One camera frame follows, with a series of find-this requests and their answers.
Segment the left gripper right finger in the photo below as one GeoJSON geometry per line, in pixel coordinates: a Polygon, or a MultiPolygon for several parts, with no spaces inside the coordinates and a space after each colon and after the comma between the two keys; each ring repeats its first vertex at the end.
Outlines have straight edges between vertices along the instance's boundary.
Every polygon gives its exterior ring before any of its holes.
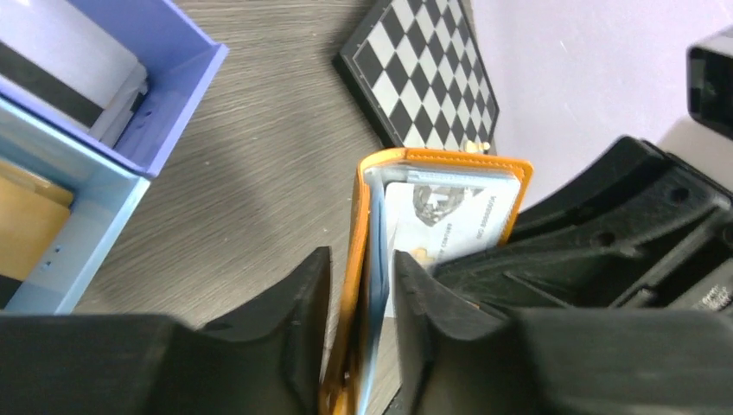
{"type": "Polygon", "coordinates": [[[516,329],[394,256],[402,397],[408,414],[514,414],[516,329]]]}

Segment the white silver credit card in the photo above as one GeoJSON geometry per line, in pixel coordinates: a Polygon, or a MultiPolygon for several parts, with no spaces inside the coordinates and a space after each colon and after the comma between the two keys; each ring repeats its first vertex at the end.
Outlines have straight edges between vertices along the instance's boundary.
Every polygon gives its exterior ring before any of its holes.
{"type": "Polygon", "coordinates": [[[391,182],[378,187],[386,226],[391,283],[386,316],[395,316],[394,253],[409,253],[427,270],[496,246],[509,221],[520,182],[492,179],[477,186],[391,182]]]}

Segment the orange leather card holder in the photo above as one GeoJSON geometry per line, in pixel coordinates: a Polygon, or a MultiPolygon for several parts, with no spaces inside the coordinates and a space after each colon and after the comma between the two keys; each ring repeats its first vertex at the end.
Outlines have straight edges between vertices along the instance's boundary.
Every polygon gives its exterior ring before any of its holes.
{"type": "Polygon", "coordinates": [[[393,255],[427,270],[505,243],[533,173],[523,160],[414,148],[380,150],[354,176],[350,242],[319,413],[362,414],[383,322],[395,314],[393,255]]]}

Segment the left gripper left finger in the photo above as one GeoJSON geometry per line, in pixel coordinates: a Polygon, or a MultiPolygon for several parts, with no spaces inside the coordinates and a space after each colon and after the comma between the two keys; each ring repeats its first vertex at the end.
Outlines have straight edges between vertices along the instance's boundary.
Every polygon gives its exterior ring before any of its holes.
{"type": "Polygon", "coordinates": [[[208,322],[197,390],[205,414],[316,414],[331,293],[331,250],[208,322]]]}

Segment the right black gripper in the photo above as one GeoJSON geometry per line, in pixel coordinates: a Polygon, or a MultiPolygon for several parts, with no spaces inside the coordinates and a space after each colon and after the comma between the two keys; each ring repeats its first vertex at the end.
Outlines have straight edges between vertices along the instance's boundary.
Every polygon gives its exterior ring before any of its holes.
{"type": "Polygon", "coordinates": [[[732,260],[732,193],[645,140],[621,137],[522,212],[509,241],[439,265],[473,303],[662,308],[732,260]]]}

